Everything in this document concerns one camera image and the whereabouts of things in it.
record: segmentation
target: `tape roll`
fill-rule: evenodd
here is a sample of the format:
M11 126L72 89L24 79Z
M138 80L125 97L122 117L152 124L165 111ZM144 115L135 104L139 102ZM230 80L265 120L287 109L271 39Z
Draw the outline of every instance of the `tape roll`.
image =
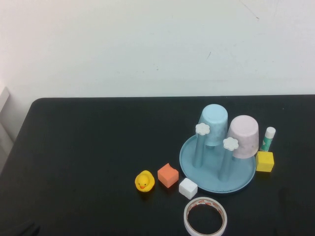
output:
M194 230L191 225L188 222L188 215L190 210L200 204L205 204L205 205L209 205L211 207L214 207L219 214L222 217L222 226L221 228L216 231L215 233L206 235L206 234L202 234L197 232L196 230ZM218 203L216 200L212 199L212 198L206 198L206 197L201 197L201 198L195 198L193 200L191 200L185 207L184 210L184 224L185 224L185 228L188 231L188 233L191 236L221 236L224 233L224 230L226 228L227 225L227 215L226 212L224 210L224 208L222 207L222 205L220 203Z

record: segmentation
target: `plastic cup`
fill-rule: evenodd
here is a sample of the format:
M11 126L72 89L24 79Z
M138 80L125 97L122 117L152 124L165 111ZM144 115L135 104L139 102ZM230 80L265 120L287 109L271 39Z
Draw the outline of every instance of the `plastic cup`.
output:
M222 144L227 133L227 111L223 106L211 104L206 106L199 120L210 126L210 134L207 135L205 145L218 146Z
M259 148L258 123L253 117L243 115L234 118L227 136L238 140L239 147L234 150L234 157L245 159L257 153Z

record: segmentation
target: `foam cube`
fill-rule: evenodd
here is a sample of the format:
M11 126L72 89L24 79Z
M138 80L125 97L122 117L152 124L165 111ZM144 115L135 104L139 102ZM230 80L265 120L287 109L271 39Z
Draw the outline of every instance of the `foam cube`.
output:
M179 173L177 170L173 169L169 163L163 166L157 171L157 178L161 181L167 188L172 186L178 181Z
M198 186L194 182L192 182L189 178L185 178L179 184L179 192L187 197L189 200L192 199L193 196L198 191Z
M274 166L274 156L272 152L259 151L256 155L256 171L271 172Z

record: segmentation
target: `white flower knob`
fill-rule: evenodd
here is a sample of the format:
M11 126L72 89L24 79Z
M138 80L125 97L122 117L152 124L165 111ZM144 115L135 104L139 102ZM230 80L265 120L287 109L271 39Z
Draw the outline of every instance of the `white flower knob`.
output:
M205 123L196 125L196 133L200 135L206 135L210 133L210 126Z
M238 141L237 139L233 139L232 137L228 137L227 139L223 140L223 147L228 149L229 151L234 151L238 148Z

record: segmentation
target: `yellow rubber duck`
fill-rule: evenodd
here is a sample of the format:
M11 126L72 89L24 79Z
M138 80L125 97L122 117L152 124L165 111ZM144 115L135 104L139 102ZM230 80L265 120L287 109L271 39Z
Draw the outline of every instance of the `yellow rubber duck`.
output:
M155 180L149 171L143 171L136 177L134 183L139 191L149 192L153 188Z

